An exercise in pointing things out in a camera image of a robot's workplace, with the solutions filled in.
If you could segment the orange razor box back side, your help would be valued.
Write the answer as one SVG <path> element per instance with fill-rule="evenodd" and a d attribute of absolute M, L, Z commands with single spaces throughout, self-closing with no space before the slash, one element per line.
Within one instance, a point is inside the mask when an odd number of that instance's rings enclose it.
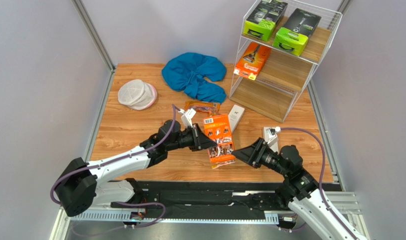
<path fill-rule="evenodd" d="M 219 114 L 203 119 L 204 132 L 216 145 L 209 148 L 212 169 L 235 163 L 232 128 L 227 114 Z"/>

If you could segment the orange razor bag horizontal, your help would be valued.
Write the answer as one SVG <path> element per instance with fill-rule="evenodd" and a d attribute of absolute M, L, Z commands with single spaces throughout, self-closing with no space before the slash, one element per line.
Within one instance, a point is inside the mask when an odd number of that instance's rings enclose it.
<path fill-rule="evenodd" d="M 190 100 L 185 102 L 185 109 L 194 109 L 196 112 L 206 113 L 209 116 L 215 116 L 219 113 L 221 104 L 218 102 L 205 102 Z"/>

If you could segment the orange Gillette Fusion5 box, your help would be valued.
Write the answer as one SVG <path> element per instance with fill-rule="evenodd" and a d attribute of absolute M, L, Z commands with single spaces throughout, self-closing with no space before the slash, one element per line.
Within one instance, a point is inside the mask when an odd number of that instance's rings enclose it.
<path fill-rule="evenodd" d="M 234 74 L 255 81 L 272 49 L 256 42 L 251 42 L 244 50 L 234 68 Z"/>

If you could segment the black green Gillette Labs box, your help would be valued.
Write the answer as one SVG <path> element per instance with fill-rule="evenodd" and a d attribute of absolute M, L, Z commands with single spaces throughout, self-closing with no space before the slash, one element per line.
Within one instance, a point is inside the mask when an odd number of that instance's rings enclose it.
<path fill-rule="evenodd" d="M 297 8 L 277 31 L 273 47 L 300 56 L 322 17 Z"/>

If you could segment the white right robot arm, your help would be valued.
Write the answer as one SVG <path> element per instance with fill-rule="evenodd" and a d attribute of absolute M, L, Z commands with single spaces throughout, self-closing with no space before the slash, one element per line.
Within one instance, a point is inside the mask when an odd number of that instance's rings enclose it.
<path fill-rule="evenodd" d="M 263 138 L 252 145 L 232 151 L 244 163 L 259 168 L 266 166 L 284 177 L 275 190 L 276 204 L 295 212 L 323 240 L 365 240 L 331 204 L 320 183 L 303 167 L 303 158 L 295 145 L 273 151 Z"/>

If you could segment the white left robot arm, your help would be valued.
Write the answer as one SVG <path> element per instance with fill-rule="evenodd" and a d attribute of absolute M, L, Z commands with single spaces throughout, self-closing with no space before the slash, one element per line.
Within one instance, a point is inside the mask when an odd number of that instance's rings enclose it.
<path fill-rule="evenodd" d="M 53 201 L 64 208 L 69 217 L 86 211 L 102 198 L 103 184 L 126 173 L 155 166 L 168 157 L 169 151 L 189 148 L 201 151 L 217 146 L 198 124 L 181 129 L 176 120 L 168 120 L 157 133 L 133 149 L 97 161 L 85 162 L 78 157 L 64 169 L 51 189 Z"/>

